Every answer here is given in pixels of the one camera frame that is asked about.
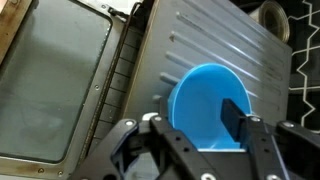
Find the blue bowl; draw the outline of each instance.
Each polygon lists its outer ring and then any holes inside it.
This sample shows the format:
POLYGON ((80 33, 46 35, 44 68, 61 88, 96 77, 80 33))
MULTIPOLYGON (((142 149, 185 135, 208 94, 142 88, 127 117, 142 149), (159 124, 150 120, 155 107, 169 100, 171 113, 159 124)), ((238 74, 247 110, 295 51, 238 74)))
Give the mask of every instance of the blue bowl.
POLYGON ((239 149, 220 118, 225 98, 251 114, 246 89, 234 72, 212 63, 197 66, 171 92, 169 122, 184 132, 197 149, 239 149))

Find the aluminum surface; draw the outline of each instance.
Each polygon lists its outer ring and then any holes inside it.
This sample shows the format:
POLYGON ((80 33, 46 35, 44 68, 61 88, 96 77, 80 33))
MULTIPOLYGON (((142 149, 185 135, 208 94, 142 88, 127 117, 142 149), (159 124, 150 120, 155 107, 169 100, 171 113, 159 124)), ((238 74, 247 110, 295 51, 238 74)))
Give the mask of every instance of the aluminum surface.
POLYGON ((215 62, 243 81, 254 114, 286 118, 291 49, 225 0, 156 0, 126 97, 123 117, 157 112, 192 67, 215 62))

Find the screw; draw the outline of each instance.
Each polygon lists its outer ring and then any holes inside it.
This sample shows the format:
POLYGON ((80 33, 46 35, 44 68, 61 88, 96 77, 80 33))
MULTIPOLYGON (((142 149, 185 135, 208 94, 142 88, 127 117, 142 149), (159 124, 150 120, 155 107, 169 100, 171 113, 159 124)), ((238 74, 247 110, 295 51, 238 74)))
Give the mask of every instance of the screw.
POLYGON ((43 169, 43 168, 40 168, 40 169, 38 170, 38 173, 44 173, 44 169, 43 169))
POLYGON ((126 121, 126 125, 127 125, 127 126, 132 126, 133 124, 134 124, 134 122, 133 122, 133 121, 131 121, 131 120, 126 121))
POLYGON ((156 120, 156 121, 161 121, 161 120, 162 120, 162 118, 161 118, 161 117, 159 117, 159 116, 157 116, 157 117, 155 117, 155 118, 154 118, 154 120, 156 120))
POLYGON ((201 176, 201 180, 216 180, 216 178, 210 173, 204 173, 201 176))
POLYGON ((288 128, 292 128, 292 127, 294 127, 294 125, 291 123, 291 122, 283 122, 282 123, 285 127, 288 127, 288 128))
POLYGON ((270 174, 267 176, 266 180, 281 180, 277 175, 270 174))
POLYGON ((260 118, 255 117, 255 116, 251 117, 251 120, 254 122, 260 122, 260 118))
POLYGON ((11 0, 10 1, 12 4, 17 4, 18 3, 18 0, 11 0))

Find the black bracket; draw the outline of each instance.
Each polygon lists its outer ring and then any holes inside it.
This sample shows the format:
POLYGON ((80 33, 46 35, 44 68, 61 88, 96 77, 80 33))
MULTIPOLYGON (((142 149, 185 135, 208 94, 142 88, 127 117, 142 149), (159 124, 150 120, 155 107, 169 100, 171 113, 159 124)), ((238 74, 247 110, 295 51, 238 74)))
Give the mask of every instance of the black bracket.
POLYGON ((121 11, 117 11, 116 9, 114 9, 112 7, 110 7, 108 9, 108 13, 110 13, 111 16, 120 16, 121 18, 124 18, 124 19, 129 18, 128 14, 125 14, 124 12, 121 12, 121 11))
POLYGON ((151 153, 159 180, 320 179, 319 136, 301 126, 280 122, 273 132, 262 118, 246 116, 225 99, 221 119, 245 152, 199 152, 183 132, 171 126, 164 109, 150 121, 119 121, 70 179, 124 179, 131 165, 145 152, 151 153), (306 166, 297 166, 297 161, 306 166))

